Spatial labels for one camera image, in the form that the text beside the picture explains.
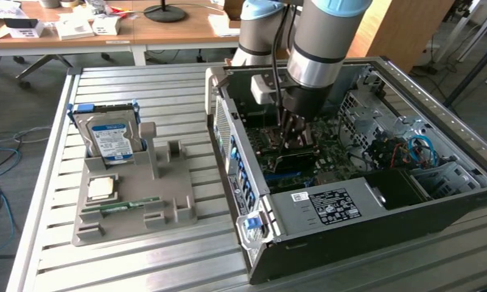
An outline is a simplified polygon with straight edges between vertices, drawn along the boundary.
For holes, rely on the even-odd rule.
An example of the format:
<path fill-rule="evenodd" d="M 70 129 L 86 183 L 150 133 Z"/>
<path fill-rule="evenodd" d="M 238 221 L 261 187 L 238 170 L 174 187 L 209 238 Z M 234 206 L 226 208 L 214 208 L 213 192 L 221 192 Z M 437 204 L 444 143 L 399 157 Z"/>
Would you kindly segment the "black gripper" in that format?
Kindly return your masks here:
<path fill-rule="evenodd" d="M 323 108 L 329 92 L 329 86 L 324 88 L 293 86 L 285 89 L 277 110 L 280 151 L 313 145 L 309 123 Z"/>

